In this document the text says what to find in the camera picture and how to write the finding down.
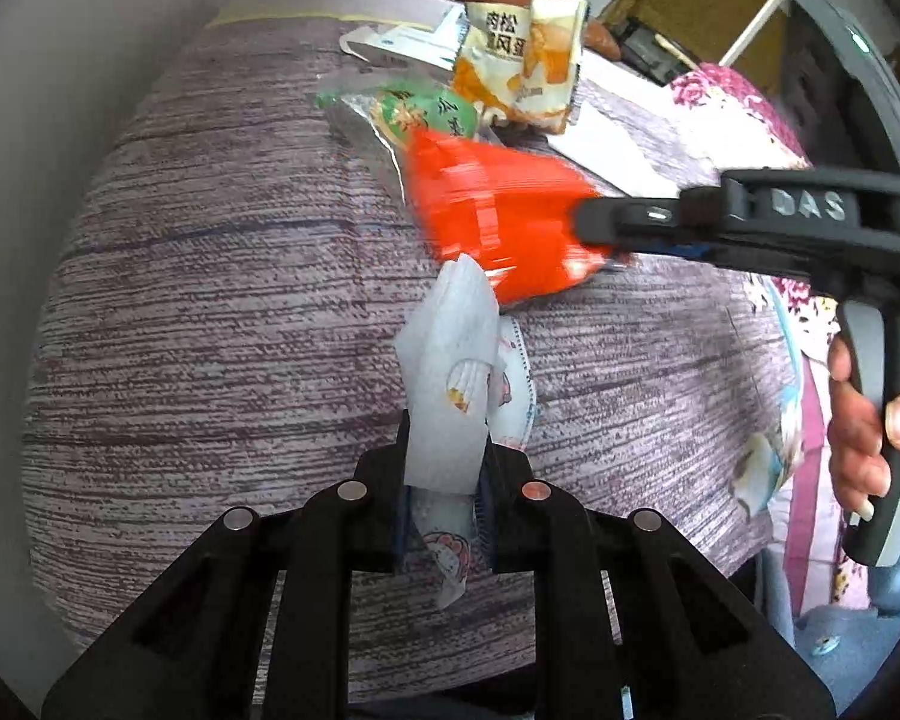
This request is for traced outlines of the right hand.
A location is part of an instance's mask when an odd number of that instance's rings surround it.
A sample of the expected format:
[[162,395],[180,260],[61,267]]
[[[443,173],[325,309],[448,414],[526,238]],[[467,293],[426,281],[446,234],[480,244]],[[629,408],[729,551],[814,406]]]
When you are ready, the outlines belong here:
[[827,369],[832,489],[844,511],[868,522],[873,517],[871,499],[886,496],[893,481],[883,449],[889,444],[900,450],[900,397],[882,413],[860,394],[850,382],[852,356],[841,335],[832,340]]

